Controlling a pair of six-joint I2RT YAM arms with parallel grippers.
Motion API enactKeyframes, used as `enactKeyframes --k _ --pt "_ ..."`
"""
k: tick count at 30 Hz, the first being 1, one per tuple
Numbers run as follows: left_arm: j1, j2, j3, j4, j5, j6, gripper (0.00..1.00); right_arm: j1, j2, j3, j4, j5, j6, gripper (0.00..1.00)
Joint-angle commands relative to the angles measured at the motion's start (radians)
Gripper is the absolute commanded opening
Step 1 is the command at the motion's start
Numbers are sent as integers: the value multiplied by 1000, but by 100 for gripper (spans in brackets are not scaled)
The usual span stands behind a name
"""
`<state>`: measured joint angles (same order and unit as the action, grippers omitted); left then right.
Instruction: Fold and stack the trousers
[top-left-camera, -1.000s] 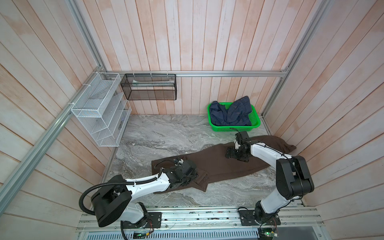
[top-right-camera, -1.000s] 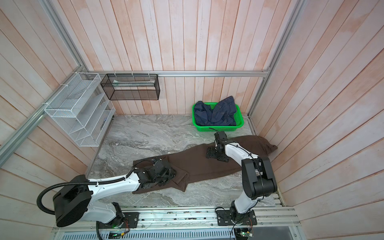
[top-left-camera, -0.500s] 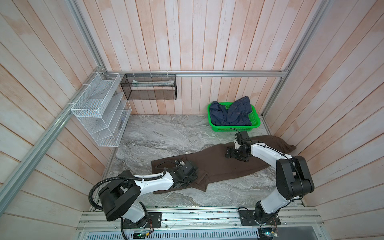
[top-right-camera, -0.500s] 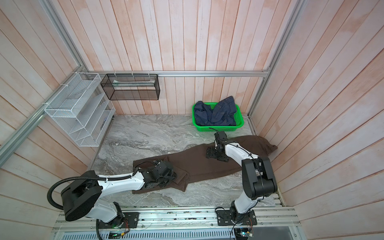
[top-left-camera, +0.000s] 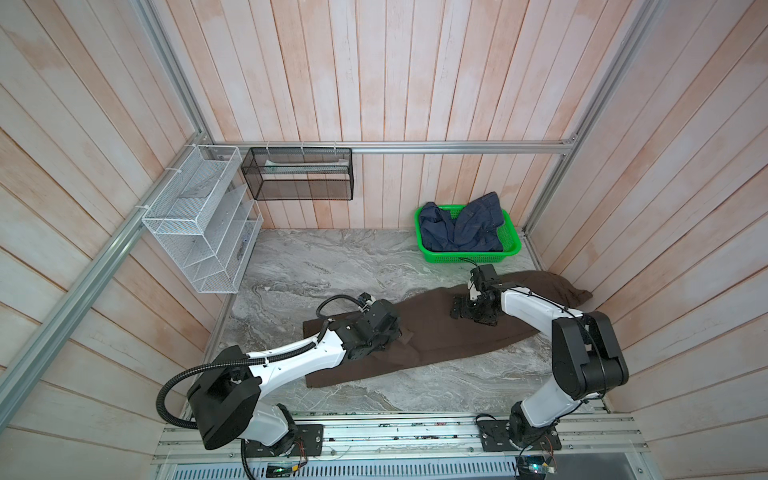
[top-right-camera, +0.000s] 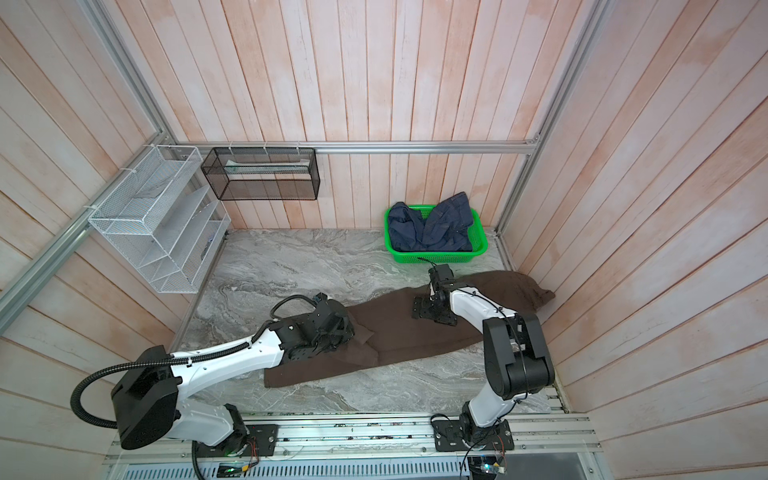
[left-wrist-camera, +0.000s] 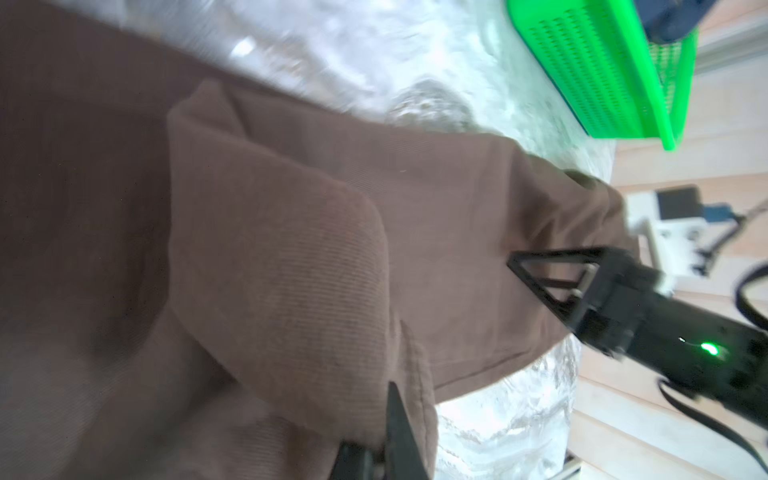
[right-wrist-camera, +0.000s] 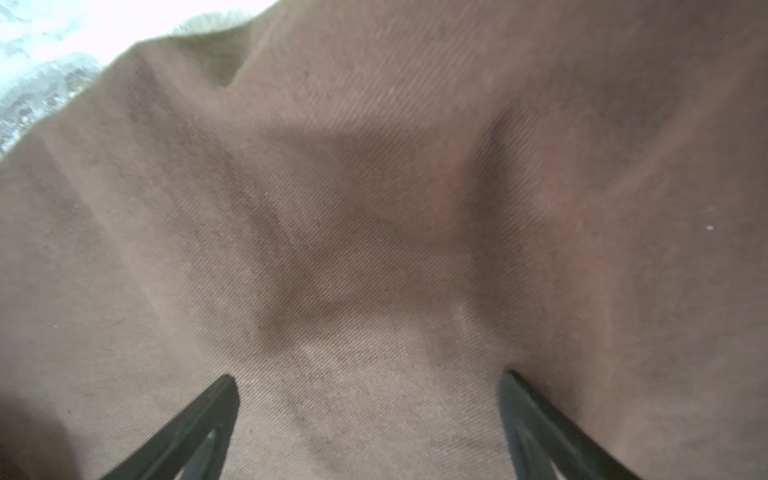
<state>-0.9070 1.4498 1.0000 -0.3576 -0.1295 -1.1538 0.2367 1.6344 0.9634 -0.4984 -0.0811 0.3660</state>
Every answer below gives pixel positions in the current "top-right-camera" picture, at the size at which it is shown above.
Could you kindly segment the brown trousers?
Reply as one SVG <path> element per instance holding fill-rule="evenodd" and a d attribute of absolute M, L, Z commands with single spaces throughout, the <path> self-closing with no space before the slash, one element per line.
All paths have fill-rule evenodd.
<path fill-rule="evenodd" d="M 531 277 L 513 271 L 486 271 L 458 279 L 489 299 L 523 313 L 535 313 L 555 294 Z M 337 377 L 360 370 L 457 351 L 482 340 L 479 329 L 461 318 L 455 326 L 414 319 L 416 297 L 429 287 L 403 288 L 347 308 L 354 337 L 334 352 L 289 362 L 264 371 L 264 386 L 280 388 Z"/>

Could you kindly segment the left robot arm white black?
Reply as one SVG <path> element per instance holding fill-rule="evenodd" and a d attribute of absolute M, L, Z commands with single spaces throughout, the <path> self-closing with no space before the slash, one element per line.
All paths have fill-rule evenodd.
<path fill-rule="evenodd" d="M 202 350 L 146 350 L 111 393 L 120 445 L 146 447 L 163 438 L 195 441 L 226 455 L 241 453 L 250 432 L 232 404 L 211 406 L 194 394 L 256 370 L 333 352 L 354 335 L 347 309 L 317 301 L 313 311 L 263 324 L 256 334 Z"/>

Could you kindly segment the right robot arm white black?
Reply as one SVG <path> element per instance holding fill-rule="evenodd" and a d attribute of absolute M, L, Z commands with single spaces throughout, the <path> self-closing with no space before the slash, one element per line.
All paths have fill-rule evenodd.
<path fill-rule="evenodd" d="M 486 383 L 465 403 L 457 421 L 434 415 L 430 422 L 440 451 L 470 450 L 497 439 L 504 417 L 528 396 L 555 382 L 555 368 L 538 317 L 491 300 L 474 287 L 416 297 L 412 316 L 456 326 L 466 320 L 482 334 Z"/>

